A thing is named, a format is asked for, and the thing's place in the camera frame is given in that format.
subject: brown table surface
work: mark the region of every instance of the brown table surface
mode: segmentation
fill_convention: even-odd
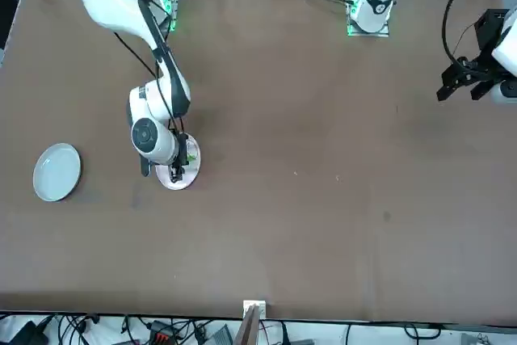
[[[203,161],[173,192],[131,146],[144,67],[81,0],[22,0],[0,71],[1,308],[517,323],[517,111],[436,101],[446,1],[398,0],[379,39],[347,37],[325,0],[181,0]],[[450,45],[495,6],[456,0]],[[476,52],[470,31],[458,53]],[[82,178],[48,204],[32,170],[61,141]]]

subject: floor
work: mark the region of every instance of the floor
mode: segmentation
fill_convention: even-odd
[[[0,322],[0,341],[7,342],[18,332],[18,330],[25,325],[26,322],[32,320],[34,323],[40,322],[46,316],[13,316],[8,317]],[[47,326],[45,334],[49,338],[50,344],[58,343],[57,340],[57,326],[60,317],[54,318]],[[90,345],[108,345],[123,343],[129,341],[128,333],[121,334],[120,328],[123,323],[121,317],[101,318],[97,325],[89,325],[84,336],[86,341]],[[145,318],[145,322],[152,322],[152,318]],[[170,324],[170,319],[161,319],[165,324]],[[66,328],[66,320],[63,322],[61,330]],[[273,345],[281,343],[282,341],[282,328],[279,322],[268,322],[264,321],[264,328],[267,331],[267,337],[264,334],[264,329],[261,329],[258,334],[258,345]],[[145,343],[149,339],[149,331],[143,326],[140,321],[136,318],[129,320],[131,336],[136,341],[140,340],[140,343]],[[235,338],[235,334],[238,331],[240,322],[238,321],[214,321],[206,325],[206,338],[210,338],[215,332],[221,327],[227,325],[229,333]],[[328,324],[328,323],[301,323],[301,322],[287,322],[286,328],[288,331],[288,337],[291,342],[312,339],[313,343],[317,345],[326,344],[346,344],[346,333],[348,325],[345,322]],[[71,330],[64,337],[63,343],[74,343],[78,341],[78,336],[70,338]],[[436,334],[436,330],[418,330],[418,334],[421,337],[432,336]],[[480,333],[478,331],[460,331],[460,330],[443,330],[441,335],[432,341],[432,345],[461,345],[461,337],[463,334],[467,334],[474,338],[478,338]],[[492,345],[510,345],[517,341],[517,334],[495,334],[495,333],[481,333],[481,337],[484,340],[484,344]],[[350,333],[348,335],[348,344],[377,344],[382,343],[384,345],[412,345],[416,343],[414,339],[408,337],[404,329],[401,327],[381,327],[381,326],[357,326],[352,325]],[[181,345],[197,345],[197,341],[192,336],[190,339]]]

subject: metal bracket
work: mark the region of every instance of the metal bracket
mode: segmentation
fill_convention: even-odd
[[[245,317],[250,307],[258,306],[259,318],[266,319],[266,301],[243,301],[242,316]]]

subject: small white plate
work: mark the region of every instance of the small white plate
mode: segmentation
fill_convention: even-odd
[[[58,201],[75,188],[80,176],[78,151],[66,143],[57,143],[48,147],[38,159],[32,185],[43,201]]]

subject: white plate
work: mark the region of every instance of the white plate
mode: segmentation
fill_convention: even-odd
[[[78,151],[66,143],[57,143],[48,147],[38,159],[32,185],[43,201],[58,201],[75,188],[80,175]]]

